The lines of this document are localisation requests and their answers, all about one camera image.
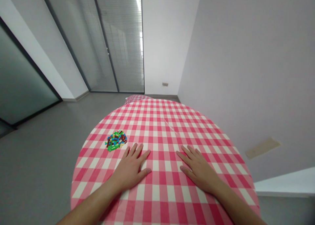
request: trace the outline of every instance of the lavender wall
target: lavender wall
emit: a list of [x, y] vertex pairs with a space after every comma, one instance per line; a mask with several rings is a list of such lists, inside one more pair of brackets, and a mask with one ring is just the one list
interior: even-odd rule
[[[219, 125], [254, 181], [315, 166], [315, 0], [200, 0], [178, 96]], [[247, 160], [268, 137], [282, 146]]]

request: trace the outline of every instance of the white wall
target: white wall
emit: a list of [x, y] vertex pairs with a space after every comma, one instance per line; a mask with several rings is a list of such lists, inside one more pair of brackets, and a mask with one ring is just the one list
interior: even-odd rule
[[[199, 0], [142, 0], [146, 94], [177, 95]], [[162, 82], [169, 83], [163, 87]]]
[[259, 193], [315, 195], [315, 167], [255, 183]]
[[[231, 138], [254, 181], [315, 166], [315, 0], [200, 0], [178, 96]], [[247, 160], [268, 137], [282, 146]]]
[[44, 0], [11, 0], [1, 16], [62, 98], [88, 89]]

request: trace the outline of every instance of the sliding door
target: sliding door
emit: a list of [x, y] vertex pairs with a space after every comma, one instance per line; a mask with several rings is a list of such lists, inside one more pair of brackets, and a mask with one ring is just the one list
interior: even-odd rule
[[141, 0], [97, 0], [122, 92], [144, 92]]
[[0, 19], [0, 135], [60, 97]]
[[45, 0], [92, 92], [144, 93], [141, 0]]

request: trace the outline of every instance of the round table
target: round table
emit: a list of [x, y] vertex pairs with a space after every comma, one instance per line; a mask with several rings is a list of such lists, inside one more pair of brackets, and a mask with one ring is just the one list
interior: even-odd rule
[[[107, 137], [123, 130], [127, 144], [107, 151]], [[232, 224], [220, 203], [180, 171], [180, 146], [198, 148], [210, 166], [258, 215], [252, 177], [226, 134], [200, 112], [183, 104], [144, 99], [126, 104], [92, 130], [73, 173], [71, 209], [114, 172], [127, 146], [143, 143], [151, 153], [142, 168], [152, 172], [137, 186], [119, 195], [101, 218], [106, 224]]]

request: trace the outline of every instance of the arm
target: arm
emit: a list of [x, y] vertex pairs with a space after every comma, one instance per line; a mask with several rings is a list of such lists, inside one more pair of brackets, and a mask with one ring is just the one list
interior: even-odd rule
[[68, 213], [57, 225], [96, 224], [117, 195], [134, 187], [148, 175], [151, 169], [146, 168], [139, 172], [139, 168], [147, 159], [150, 150], [138, 158], [143, 144], [138, 149], [137, 145], [134, 144], [130, 152], [130, 147], [127, 147], [113, 175], [100, 188]]
[[266, 224], [219, 178], [199, 150], [194, 150], [190, 146], [188, 146], [189, 150], [183, 146], [181, 148], [187, 157], [178, 151], [176, 153], [192, 171], [184, 166], [180, 169], [200, 189], [216, 197], [235, 224]]

